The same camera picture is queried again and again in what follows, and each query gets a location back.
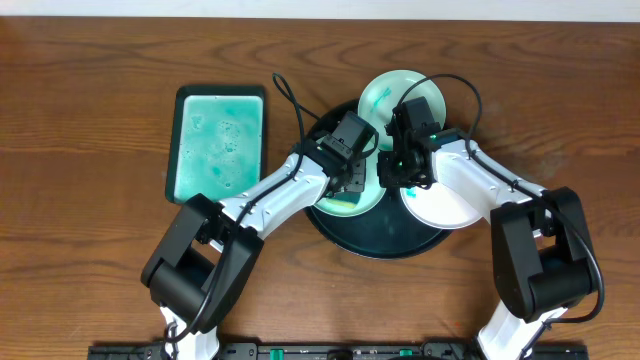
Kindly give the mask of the yellow green sponge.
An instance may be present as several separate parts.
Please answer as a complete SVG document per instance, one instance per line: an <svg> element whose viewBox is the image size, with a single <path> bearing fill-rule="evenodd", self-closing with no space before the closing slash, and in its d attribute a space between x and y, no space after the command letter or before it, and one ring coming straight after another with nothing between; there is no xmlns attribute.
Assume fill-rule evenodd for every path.
<svg viewBox="0 0 640 360"><path fill-rule="evenodd" d="M331 204L333 204L335 206L341 207L341 208L354 209L358 204L358 199L351 199L351 198L336 199L336 198L332 198L332 199L328 199L328 202L330 202Z"/></svg>

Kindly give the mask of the green plate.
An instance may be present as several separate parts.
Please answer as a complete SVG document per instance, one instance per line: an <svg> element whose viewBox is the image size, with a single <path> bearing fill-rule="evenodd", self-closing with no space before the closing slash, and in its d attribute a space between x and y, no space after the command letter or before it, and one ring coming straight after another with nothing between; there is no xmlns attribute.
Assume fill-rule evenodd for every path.
<svg viewBox="0 0 640 360"><path fill-rule="evenodd" d="M372 80L360 96L358 116L369 122L379 133L378 149L390 151L393 148L392 137L386 134L385 126L391 121L393 108L401 96L424 75L411 70L393 70L383 73ZM424 97L433 118L445 124L446 103L442 92L433 81L414 88L405 101Z"/></svg>
<svg viewBox="0 0 640 360"><path fill-rule="evenodd" d="M337 193L333 197L321 199L314 205L314 209L337 217L353 217L371 210L386 192L386 189L382 188L379 183L377 173L378 153L379 151L375 150L372 155L366 158L366 184L362 193ZM358 199L358 204L354 209L341 208L328 202L328 199L332 198Z"/></svg>

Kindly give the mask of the white plate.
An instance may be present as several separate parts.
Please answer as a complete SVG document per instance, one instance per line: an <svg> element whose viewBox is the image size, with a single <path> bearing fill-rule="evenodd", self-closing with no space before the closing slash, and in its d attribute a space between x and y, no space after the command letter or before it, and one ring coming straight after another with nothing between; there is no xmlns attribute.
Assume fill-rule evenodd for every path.
<svg viewBox="0 0 640 360"><path fill-rule="evenodd" d="M470 226L481 219L461 196L440 183L429 189L403 188L401 199L407 210L422 223L444 230Z"/></svg>

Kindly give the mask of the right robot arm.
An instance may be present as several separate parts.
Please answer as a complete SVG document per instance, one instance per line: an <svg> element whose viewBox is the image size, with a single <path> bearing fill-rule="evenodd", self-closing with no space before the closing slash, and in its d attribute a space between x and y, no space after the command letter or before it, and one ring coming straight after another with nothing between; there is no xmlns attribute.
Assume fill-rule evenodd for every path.
<svg viewBox="0 0 640 360"><path fill-rule="evenodd" d="M457 129L395 135L377 172L385 188L440 184L490 224L500 302L476 337L481 358L526 359L550 326L601 311L603 275L573 190L516 176Z"/></svg>

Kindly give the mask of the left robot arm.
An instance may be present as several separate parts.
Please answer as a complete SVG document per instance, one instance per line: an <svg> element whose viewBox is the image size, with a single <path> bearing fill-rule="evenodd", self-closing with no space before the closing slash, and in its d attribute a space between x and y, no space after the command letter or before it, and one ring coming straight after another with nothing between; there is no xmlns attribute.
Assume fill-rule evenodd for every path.
<svg viewBox="0 0 640 360"><path fill-rule="evenodd" d="M166 359L212 359L217 328L242 293L265 239L298 211L345 185L362 186L366 165L313 147L292 153L249 190L213 202L186 201L144 266L141 282L166 321Z"/></svg>

